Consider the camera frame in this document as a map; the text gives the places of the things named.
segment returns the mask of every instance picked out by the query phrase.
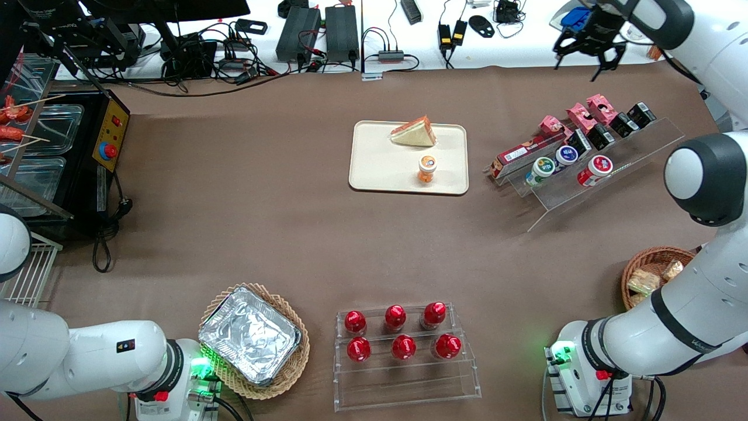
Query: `white table surface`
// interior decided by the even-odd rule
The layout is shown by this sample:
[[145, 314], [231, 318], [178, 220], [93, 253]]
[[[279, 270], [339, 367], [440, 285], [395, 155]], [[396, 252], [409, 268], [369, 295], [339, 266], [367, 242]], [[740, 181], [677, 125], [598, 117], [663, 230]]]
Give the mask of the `white table surface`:
[[[275, 47], [278, 43], [281, 31], [283, 30], [283, 24], [285, 23], [285, 19], [281, 19], [278, 16], [277, 8], [280, 0], [247, 1], [251, 13], [242, 17], [267, 22], [268, 24], [268, 31], [264, 35], [249, 35], [252, 39], [252, 43], [254, 43], [259, 50], [260, 58], [266, 65], [272, 67], [276, 71], [280, 73], [286, 71], [288, 69], [288, 64], [285, 62], [279, 62], [275, 56]], [[389, 31], [387, 18], [390, 16], [396, 0], [363, 1], [363, 28], [361, 28], [362, 0], [353, 1], [358, 14], [357, 24], [359, 25], [359, 32], [362, 32], [363, 29], [370, 26], [378, 26], [379, 28], [383, 28], [385, 31]], [[323, 19], [324, 7], [332, 6], [337, 3], [338, 0], [310, 1], [311, 6], [318, 4], [320, 9], [322, 9]], [[395, 37], [399, 41], [398, 47], [403, 50], [405, 54], [415, 55], [420, 59], [418, 70], [443, 69], [445, 64], [438, 51], [436, 28], [444, 3], [441, 0], [420, 0], [419, 6], [423, 14], [423, 21], [416, 23], [415, 25], [408, 24], [408, 20], [405, 18], [405, 14], [399, 6], [399, 1], [397, 1], [397, 3], [397, 11], [393, 15], [391, 23]], [[566, 0], [527, 0], [527, 3], [524, 6], [524, 12], [526, 13], [524, 28], [519, 34], [509, 39], [501, 38], [498, 33], [496, 33], [493, 38], [483, 38], [468, 26], [465, 34], [465, 42], [455, 50], [451, 61], [452, 64], [456, 68], [480, 68], [492, 65], [501, 67], [554, 66], [556, 64], [556, 58], [551, 49], [560, 33], [555, 28], [552, 28], [548, 22], [565, 3]], [[447, 4], [447, 12], [444, 14], [444, 23], [453, 27], [464, 4], [463, 0], [451, 0]], [[468, 20], [470, 16], [480, 14], [491, 21], [491, 13], [492, 7], [471, 9], [468, 6], [463, 16], [463, 20]], [[238, 18], [223, 19], [222, 22], [232, 22], [236, 19]], [[189, 34], [200, 31], [201, 29], [217, 22], [218, 20], [183, 22], [180, 26], [182, 34]], [[169, 27], [176, 35], [178, 32], [177, 24], [169, 24]], [[623, 32], [626, 31], [627, 27], [628, 24], [624, 26]], [[153, 27], [143, 25], [143, 28], [147, 33], [144, 45], [150, 45], [159, 39], [159, 34]], [[516, 30], [516, 28], [516, 26], [502, 25], [502, 32], [504, 34], [511, 34]], [[221, 25], [216, 27], [216, 29], [224, 31], [225, 33], [227, 28], [226, 26]], [[203, 37], [206, 39], [222, 39], [222, 36], [215, 32], [207, 32]], [[390, 40], [392, 41], [392, 47], [394, 48], [392, 35], [390, 35]], [[370, 35], [367, 37], [365, 45], [365, 53], [367, 56], [376, 54], [381, 49], [381, 39], [378, 36]], [[325, 50], [325, 38], [322, 37], [318, 39], [315, 47]], [[652, 60], [646, 57], [648, 49], [648, 46], [638, 46], [629, 43], [622, 64], [642, 64], [652, 62]], [[238, 52], [237, 55], [239, 57], [249, 57], [249, 53], [247, 52]], [[216, 56], [217, 58], [223, 56], [223, 51], [221, 50], [220, 45]], [[163, 61], [158, 54], [149, 55], [146, 58], [142, 58], [135, 66], [123, 72], [123, 75], [128, 79], [158, 78], [161, 73], [162, 64]], [[410, 59], [401, 64], [380, 64], [375, 58], [371, 58], [367, 62], [366, 70], [368, 73], [382, 72], [384, 70], [410, 67], [413, 64], [414, 61], [410, 61]], [[575, 53], [566, 56], [561, 65], [579, 66], [596, 64], [597, 58]], [[360, 69], [361, 63], [358, 62], [356, 67]], [[345, 67], [332, 66], [328, 66], [325, 70], [325, 72], [337, 71], [345, 72], [351, 70]], [[66, 69], [61, 67], [57, 79], [71, 80], [72, 76]]]

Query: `aluminum foil tray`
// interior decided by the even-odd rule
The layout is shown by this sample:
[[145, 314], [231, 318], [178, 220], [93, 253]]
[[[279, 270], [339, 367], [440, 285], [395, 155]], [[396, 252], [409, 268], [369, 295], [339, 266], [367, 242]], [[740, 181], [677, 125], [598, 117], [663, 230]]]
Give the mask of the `aluminum foil tray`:
[[267, 387], [301, 342], [301, 331], [245, 287], [228, 295], [197, 337], [252, 384]]

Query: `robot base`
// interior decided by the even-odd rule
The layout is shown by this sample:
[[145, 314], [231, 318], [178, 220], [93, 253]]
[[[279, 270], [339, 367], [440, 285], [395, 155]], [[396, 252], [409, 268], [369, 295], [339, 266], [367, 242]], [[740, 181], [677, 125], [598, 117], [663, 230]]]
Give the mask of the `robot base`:
[[[545, 349], [548, 360], [548, 375], [559, 412], [587, 418], [592, 414], [608, 381], [598, 379], [598, 373], [589, 363], [582, 349], [582, 331], [585, 321], [573, 321], [559, 334], [558, 340]], [[551, 364], [558, 359], [563, 364]], [[610, 415], [623, 415], [631, 410], [631, 376], [613, 381], [613, 400]], [[596, 417], [608, 414], [607, 393], [595, 412]]]
[[177, 339], [184, 353], [185, 366], [177, 385], [163, 402], [143, 402], [135, 399], [135, 417], [138, 421], [217, 421], [218, 404], [188, 400], [190, 392], [204, 391], [218, 395], [221, 382], [208, 382], [194, 376], [191, 362], [202, 359], [200, 344], [192, 339]]

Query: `wicker basket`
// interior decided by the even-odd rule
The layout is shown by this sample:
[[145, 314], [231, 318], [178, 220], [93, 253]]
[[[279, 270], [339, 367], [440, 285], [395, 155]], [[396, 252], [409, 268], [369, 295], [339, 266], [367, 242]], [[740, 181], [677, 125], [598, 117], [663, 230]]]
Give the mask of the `wicker basket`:
[[237, 284], [218, 295], [205, 310], [205, 314], [200, 322], [201, 327], [203, 326], [203, 323], [205, 323], [205, 320], [213, 313], [213, 310], [223, 302], [224, 298], [240, 286], [244, 286], [248, 290], [259, 295], [268, 304], [286, 316], [291, 323], [298, 327], [302, 334], [301, 344], [299, 344], [298, 349], [296, 349], [296, 351], [286, 361], [283, 368], [280, 369], [278, 375], [275, 376], [275, 379], [268, 387], [258, 387], [247, 382], [247, 379], [241, 372], [239, 372], [239, 370], [234, 368], [231, 364], [226, 363], [216, 353], [210, 351], [205, 345], [202, 345], [203, 354], [208, 356], [210, 359], [211, 366], [218, 378], [220, 378], [231, 390], [236, 392], [236, 394], [250, 399], [270, 399], [286, 392], [294, 383], [296, 383], [298, 378], [301, 377], [301, 373], [304, 371], [307, 361], [309, 361], [309, 333], [296, 312], [293, 311], [288, 302], [286, 302], [281, 296], [268, 293], [268, 290], [266, 290], [263, 285], [245, 283], [242, 283], [241, 285]]
[[634, 307], [634, 303], [631, 301], [631, 296], [635, 295], [636, 292], [631, 291], [626, 286], [626, 283], [634, 274], [636, 269], [645, 270], [660, 277], [660, 286], [665, 285], [666, 281], [662, 279], [662, 274], [667, 269], [667, 265], [671, 261], [679, 260], [684, 266], [688, 264], [695, 255], [687, 250], [679, 249], [678, 247], [660, 246], [652, 247], [651, 249], [645, 249], [637, 253], [634, 257], [628, 261], [626, 268], [623, 270], [621, 276], [621, 295], [623, 296], [623, 305], [626, 306], [627, 310], [631, 310]]

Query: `red bottle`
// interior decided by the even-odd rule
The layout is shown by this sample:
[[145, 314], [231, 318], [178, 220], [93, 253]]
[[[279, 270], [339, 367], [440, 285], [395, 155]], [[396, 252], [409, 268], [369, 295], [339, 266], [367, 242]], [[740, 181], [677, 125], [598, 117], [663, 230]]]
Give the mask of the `red bottle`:
[[367, 332], [367, 318], [361, 312], [352, 311], [346, 315], [346, 330], [354, 335], [362, 336]]
[[416, 354], [416, 342], [408, 335], [400, 335], [392, 341], [392, 356], [407, 360]]
[[461, 348], [462, 341], [460, 341], [460, 338], [445, 333], [434, 340], [431, 346], [431, 353], [434, 357], [449, 360], [450, 358], [457, 357], [460, 354]]
[[421, 313], [420, 324], [423, 329], [435, 330], [447, 318], [447, 306], [437, 301], [426, 306]]
[[366, 338], [356, 336], [348, 342], [348, 358], [356, 363], [366, 361], [372, 354], [372, 347]]
[[386, 312], [384, 312], [384, 328], [389, 332], [395, 333], [402, 329], [405, 325], [405, 309], [395, 304], [390, 306]]

